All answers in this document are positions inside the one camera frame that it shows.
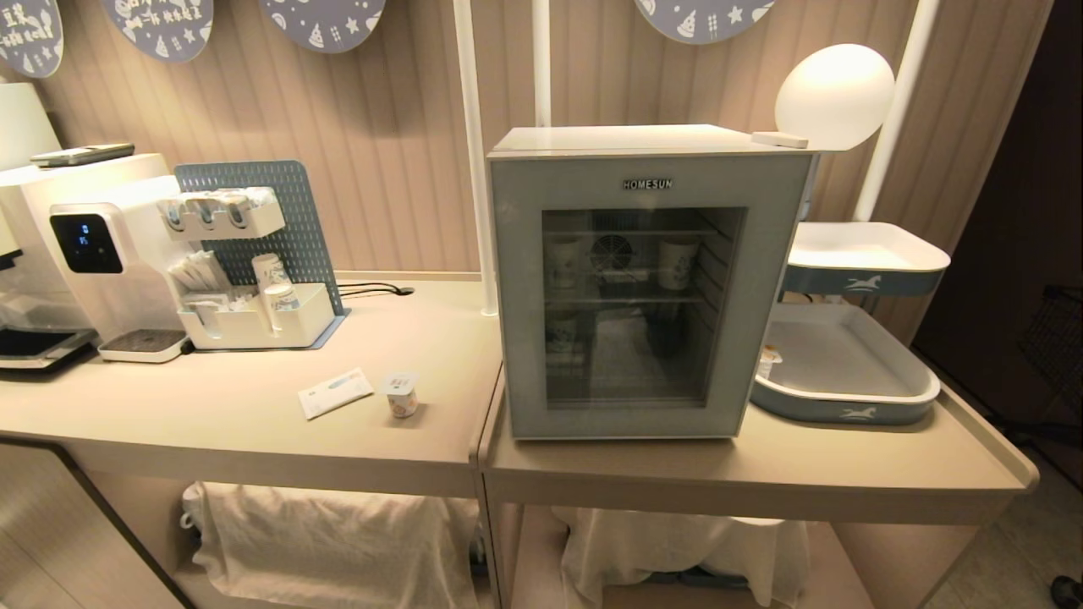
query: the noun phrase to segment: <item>mini fridge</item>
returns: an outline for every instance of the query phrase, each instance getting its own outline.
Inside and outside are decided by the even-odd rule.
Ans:
[[[817,154],[512,129],[488,169],[514,437],[736,436]]]

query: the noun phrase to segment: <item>white towel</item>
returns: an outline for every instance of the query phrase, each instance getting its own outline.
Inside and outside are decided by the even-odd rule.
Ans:
[[[695,566],[748,579],[762,607],[794,609],[809,570],[805,522],[553,507],[572,529],[561,560],[569,609],[602,606],[602,588],[637,584],[652,572]]]
[[[477,609],[473,500],[196,482],[193,561],[224,595],[313,609]]]

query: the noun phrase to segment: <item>white globe lamp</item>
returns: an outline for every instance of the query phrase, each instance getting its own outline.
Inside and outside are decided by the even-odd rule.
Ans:
[[[774,103],[779,131],[808,147],[848,151],[879,129],[891,107],[891,66],[869,47],[835,44],[805,57]]]

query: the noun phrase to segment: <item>beige counter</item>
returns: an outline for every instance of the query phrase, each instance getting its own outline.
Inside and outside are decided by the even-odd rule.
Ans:
[[[499,322],[480,314],[480,283],[403,285],[417,293],[347,299],[352,313],[318,350],[0,375],[0,436],[56,441],[117,475],[473,497]],[[305,422],[297,392],[356,366],[377,389],[419,372],[417,413],[396,419],[375,394]]]
[[[950,391],[905,427],[803,424],[749,405],[732,440],[483,443],[491,498],[801,520],[981,524],[1038,469]]]

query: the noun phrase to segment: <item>decorative plate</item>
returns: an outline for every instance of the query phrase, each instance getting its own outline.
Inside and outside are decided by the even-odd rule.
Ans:
[[[52,76],[64,56],[56,0],[0,0],[0,57],[25,76]]]
[[[260,0],[286,36],[305,49],[342,53],[376,29],[384,0]]]
[[[102,0],[113,25],[147,55],[192,61],[210,39],[214,0]]]
[[[748,29],[774,5],[769,0],[635,0],[655,29],[678,42],[709,44]]]

